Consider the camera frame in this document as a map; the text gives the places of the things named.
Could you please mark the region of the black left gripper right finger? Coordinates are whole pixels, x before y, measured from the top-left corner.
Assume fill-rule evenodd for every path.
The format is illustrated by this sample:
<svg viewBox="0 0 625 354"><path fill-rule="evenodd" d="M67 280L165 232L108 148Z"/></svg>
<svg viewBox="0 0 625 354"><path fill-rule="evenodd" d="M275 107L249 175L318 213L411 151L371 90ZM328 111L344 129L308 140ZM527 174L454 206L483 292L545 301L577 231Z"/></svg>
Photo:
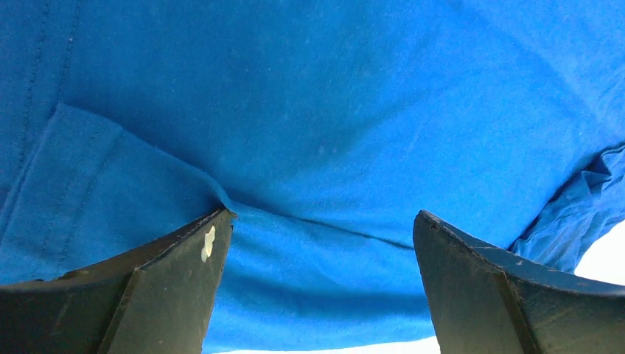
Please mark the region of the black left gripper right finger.
<svg viewBox="0 0 625 354"><path fill-rule="evenodd" d="M557 271L427 211L413 244L442 353L622 353L624 287Z"/></svg>

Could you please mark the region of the blue printed t-shirt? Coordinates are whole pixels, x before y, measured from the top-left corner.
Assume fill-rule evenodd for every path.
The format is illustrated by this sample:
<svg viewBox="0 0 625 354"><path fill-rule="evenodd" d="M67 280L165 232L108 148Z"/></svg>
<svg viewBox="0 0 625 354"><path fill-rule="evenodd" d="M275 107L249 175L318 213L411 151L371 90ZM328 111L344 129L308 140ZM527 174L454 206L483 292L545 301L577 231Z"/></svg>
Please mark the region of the blue printed t-shirt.
<svg viewBox="0 0 625 354"><path fill-rule="evenodd" d="M624 219L624 3L1 3L2 284L220 206L205 353L432 336L422 209L574 271Z"/></svg>

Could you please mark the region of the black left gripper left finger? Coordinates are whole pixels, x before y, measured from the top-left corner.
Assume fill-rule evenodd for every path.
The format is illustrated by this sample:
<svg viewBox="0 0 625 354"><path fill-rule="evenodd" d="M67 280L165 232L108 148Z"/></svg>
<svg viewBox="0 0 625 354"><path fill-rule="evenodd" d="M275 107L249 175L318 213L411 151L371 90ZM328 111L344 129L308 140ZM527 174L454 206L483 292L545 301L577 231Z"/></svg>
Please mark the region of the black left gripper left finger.
<svg viewBox="0 0 625 354"><path fill-rule="evenodd" d="M3 353L200 353L231 243L219 209L53 280L1 287Z"/></svg>

